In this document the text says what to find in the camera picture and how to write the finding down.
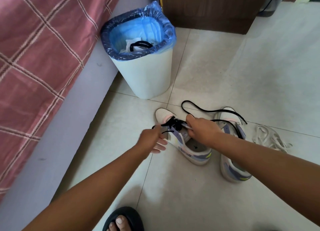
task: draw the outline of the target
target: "left hand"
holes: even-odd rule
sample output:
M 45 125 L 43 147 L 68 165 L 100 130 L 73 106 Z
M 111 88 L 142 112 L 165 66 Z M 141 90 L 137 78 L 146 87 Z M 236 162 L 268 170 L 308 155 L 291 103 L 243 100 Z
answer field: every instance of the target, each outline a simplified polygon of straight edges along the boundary
M 158 154 L 160 153 L 160 150 L 166 149 L 166 147 L 161 144 L 168 144 L 164 138 L 165 137 L 161 134 L 161 126 L 156 125 L 154 129 L 145 129 L 142 131 L 136 146 L 146 151 L 147 155 L 149 155 L 150 152 Z

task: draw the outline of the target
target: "pink checkered blanket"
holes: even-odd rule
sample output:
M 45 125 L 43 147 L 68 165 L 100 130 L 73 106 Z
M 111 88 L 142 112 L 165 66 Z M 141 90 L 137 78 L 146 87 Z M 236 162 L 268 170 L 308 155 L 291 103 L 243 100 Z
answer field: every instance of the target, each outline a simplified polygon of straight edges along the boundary
M 118 0 L 0 0 L 0 200 L 86 64 Z

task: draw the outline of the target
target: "black shoelace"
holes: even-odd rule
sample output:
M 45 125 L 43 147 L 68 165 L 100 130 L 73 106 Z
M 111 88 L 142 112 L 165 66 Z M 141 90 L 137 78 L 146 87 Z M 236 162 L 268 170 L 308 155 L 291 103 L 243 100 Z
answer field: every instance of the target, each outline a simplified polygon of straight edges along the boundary
M 186 102 L 189 102 L 189 103 L 193 104 L 196 108 L 198 108 L 199 110 L 201 110 L 201 111 L 203 111 L 203 112 L 210 112 L 210 113 L 212 113 L 212 112 L 228 112 L 228 113 L 232 113 L 232 114 L 240 117 L 246 124 L 248 124 L 248 123 L 246 122 L 246 120 L 245 120 L 239 113 L 237 113 L 237 112 L 230 111 L 230 110 L 226 110 L 226 109 L 219 109 L 219 110 L 208 111 L 208 110 L 204 110 L 204 109 L 198 107 L 198 106 L 197 106 L 196 104 L 194 104 L 192 101 L 188 101 L 188 100 L 183 101 L 183 102 L 181 103 L 181 108 L 182 108 L 182 110 L 185 111 L 187 114 L 191 114 L 191 113 L 188 112 L 186 109 L 183 108 L 183 104 L 186 103 Z M 242 137 L 239 129 L 238 129 L 233 123 L 231 123 L 230 121 L 220 120 L 220 119 L 212 119 L 212 120 L 210 120 L 210 121 L 229 123 L 229 124 L 232 125 L 232 127 L 234 128 L 234 130 L 235 130 L 235 132 L 237 133 L 238 137 L 239 137 L 240 139 L 243 139 L 243 137 Z M 182 127 L 183 127 L 182 124 L 187 124 L 187 122 L 186 122 L 186 121 L 183 121 L 183 120 L 180 120 L 180 119 L 175 118 L 174 116 L 172 116 L 165 124 L 161 124 L 161 126 L 162 126 L 162 127 L 168 126 L 169 128 L 174 127 L 177 131 L 180 131 L 180 130 L 182 129 Z

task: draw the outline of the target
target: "blue plastic bag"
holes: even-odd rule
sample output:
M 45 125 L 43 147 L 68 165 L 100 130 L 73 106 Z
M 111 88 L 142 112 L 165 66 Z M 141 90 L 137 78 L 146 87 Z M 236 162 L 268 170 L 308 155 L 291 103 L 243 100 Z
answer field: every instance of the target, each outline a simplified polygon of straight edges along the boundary
M 105 51 L 112 59 L 118 61 L 162 53 L 173 48 L 177 41 L 174 26 L 162 13 L 156 1 L 145 8 L 132 10 L 110 19 L 103 25 L 100 35 Z M 143 51 L 120 53 L 126 48 L 126 39 L 134 38 L 152 42 L 153 47 Z

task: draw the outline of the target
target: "white trash can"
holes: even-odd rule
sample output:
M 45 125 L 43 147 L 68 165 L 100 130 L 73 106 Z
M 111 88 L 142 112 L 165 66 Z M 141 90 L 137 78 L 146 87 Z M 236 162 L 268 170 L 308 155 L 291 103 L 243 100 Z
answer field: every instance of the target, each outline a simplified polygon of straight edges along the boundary
M 134 39 L 149 48 L 133 47 Z M 136 96 L 150 99 L 169 88 L 176 33 L 157 2 L 110 19 L 101 29 L 101 40 Z

